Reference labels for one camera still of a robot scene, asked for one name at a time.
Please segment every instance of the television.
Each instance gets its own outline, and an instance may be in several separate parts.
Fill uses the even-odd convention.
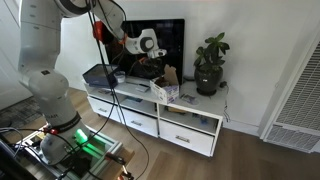
[[[131,38],[139,37],[143,29],[154,29],[159,48],[167,50],[167,55],[141,64],[138,60],[147,57],[147,54],[123,53],[118,56],[122,51],[122,45],[114,40],[106,46],[109,64],[118,65],[120,70],[125,71],[128,76],[144,79],[153,79],[163,75],[164,66],[168,64],[176,68],[179,84],[182,84],[184,19],[130,20],[124,22],[122,28]]]

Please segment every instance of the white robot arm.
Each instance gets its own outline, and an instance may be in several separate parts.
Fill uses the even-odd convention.
[[[19,72],[21,84],[37,100],[49,128],[54,129],[70,144],[76,146],[75,133],[90,132],[81,122],[67,91],[67,79],[55,70],[60,53],[61,20],[93,12],[132,54],[147,53],[149,58],[164,56],[157,44],[155,32],[146,29],[138,38],[129,38],[121,29],[123,12],[111,0],[22,0],[20,5],[21,51]],[[52,134],[41,142],[43,160],[47,164],[59,162],[68,145]]]

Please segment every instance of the white baseboard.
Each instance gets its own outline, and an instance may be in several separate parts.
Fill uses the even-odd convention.
[[[226,119],[223,119],[223,127],[227,128],[227,129],[234,130],[234,131],[239,131],[239,132],[243,132],[246,134],[250,134],[253,136],[259,136],[259,134],[258,134],[259,127],[258,126],[253,126],[253,125],[241,123],[238,121],[232,120],[230,122],[227,122]]]

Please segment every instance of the plant pot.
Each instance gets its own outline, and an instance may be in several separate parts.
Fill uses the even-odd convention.
[[[203,72],[199,68],[194,71],[194,79],[197,84],[197,92],[201,95],[212,96],[217,92],[217,87],[223,75],[223,69],[219,71]]]

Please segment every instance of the drawer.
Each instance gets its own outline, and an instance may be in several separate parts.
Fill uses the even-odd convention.
[[[203,134],[163,120],[159,121],[159,131],[160,137],[165,140],[206,156],[212,156],[211,149],[214,136]]]
[[[92,110],[102,116],[108,117],[109,113],[111,111],[112,108],[112,104],[92,98],[90,96],[88,96],[88,101],[90,102],[90,105],[92,107]],[[121,123],[119,115],[118,115],[118,111],[117,111],[117,106],[113,107],[110,119],[118,121]]]
[[[151,136],[158,137],[157,121],[155,118],[142,115],[122,108],[126,124],[129,127],[147,133]]]

